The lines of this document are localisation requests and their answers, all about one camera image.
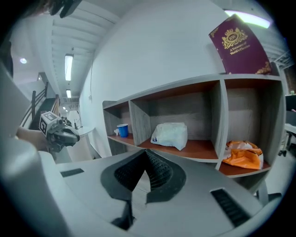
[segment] blue paper cup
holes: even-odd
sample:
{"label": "blue paper cup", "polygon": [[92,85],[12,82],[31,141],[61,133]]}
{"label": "blue paper cup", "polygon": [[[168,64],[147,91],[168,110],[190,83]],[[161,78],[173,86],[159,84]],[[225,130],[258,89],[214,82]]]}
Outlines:
{"label": "blue paper cup", "polygon": [[117,125],[121,137],[127,137],[129,135],[128,132],[128,124],[120,124]]}

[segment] fluorescent light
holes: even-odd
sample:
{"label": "fluorescent light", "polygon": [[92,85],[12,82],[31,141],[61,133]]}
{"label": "fluorescent light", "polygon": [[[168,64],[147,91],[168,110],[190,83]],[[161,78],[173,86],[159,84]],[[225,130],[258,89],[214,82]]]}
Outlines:
{"label": "fluorescent light", "polygon": [[256,17],[254,15],[251,15],[251,14],[248,14],[248,13],[244,13],[244,12],[238,12],[238,11],[231,11],[231,10],[225,10],[225,13],[228,15],[228,16],[232,16],[233,14],[236,14],[238,15],[244,22],[246,23],[251,23],[251,24],[254,24],[254,25],[259,25],[261,27],[264,27],[264,28],[268,28],[271,24],[270,21],[268,20],[265,20],[261,17]]}
{"label": "fluorescent light", "polygon": [[72,54],[65,55],[65,79],[66,79],[66,81],[71,80],[73,56],[74,55],[72,55]]}
{"label": "fluorescent light", "polygon": [[67,97],[71,98],[71,90],[66,90],[66,93],[67,93]]}
{"label": "fluorescent light", "polygon": [[26,64],[26,63],[27,63],[27,60],[26,60],[25,58],[21,58],[21,59],[20,59],[20,62],[21,62],[22,64]]}

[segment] gold emblem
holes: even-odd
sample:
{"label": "gold emblem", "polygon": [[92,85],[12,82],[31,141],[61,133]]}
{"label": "gold emblem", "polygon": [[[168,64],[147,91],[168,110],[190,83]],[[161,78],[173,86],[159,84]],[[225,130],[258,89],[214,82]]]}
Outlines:
{"label": "gold emblem", "polygon": [[217,32],[218,27],[211,32],[211,36],[214,38],[214,34]]}
{"label": "gold emblem", "polygon": [[225,32],[225,35],[226,37],[222,37],[222,44],[224,46],[224,49],[229,49],[230,47],[248,38],[248,35],[246,35],[244,31],[240,31],[239,28],[236,28],[235,32],[233,31],[233,29],[227,30]]}
{"label": "gold emblem", "polygon": [[265,67],[259,69],[255,74],[263,74],[270,71],[271,71],[271,68],[270,68],[269,62],[265,62]]}

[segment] wooden shelf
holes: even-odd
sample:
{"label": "wooden shelf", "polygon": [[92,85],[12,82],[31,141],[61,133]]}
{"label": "wooden shelf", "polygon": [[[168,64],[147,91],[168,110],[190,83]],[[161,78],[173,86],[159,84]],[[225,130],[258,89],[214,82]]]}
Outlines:
{"label": "wooden shelf", "polygon": [[243,176],[254,175],[261,172],[265,172],[270,168],[271,168],[270,165],[265,161],[263,163],[263,168],[261,170],[236,167],[236,166],[228,165],[222,162],[219,168],[219,171],[231,178],[236,178],[236,177],[243,177]]}
{"label": "wooden shelf", "polygon": [[134,136],[132,133],[129,133],[129,135],[127,137],[121,137],[120,135],[116,136],[116,135],[111,135],[108,136],[108,138],[123,143],[125,145],[132,145],[134,146]]}
{"label": "wooden shelf", "polygon": [[186,158],[218,160],[212,142],[207,140],[188,140],[186,146],[182,150],[178,150],[175,147],[153,144],[150,142],[150,139],[140,144],[139,147],[168,152]]}

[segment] white plastic bag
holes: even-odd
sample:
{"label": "white plastic bag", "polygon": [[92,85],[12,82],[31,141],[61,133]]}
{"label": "white plastic bag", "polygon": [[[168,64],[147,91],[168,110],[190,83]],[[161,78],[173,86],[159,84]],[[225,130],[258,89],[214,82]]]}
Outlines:
{"label": "white plastic bag", "polygon": [[186,146],[187,139],[187,126],[184,123],[164,123],[156,126],[150,142],[182,150]]}

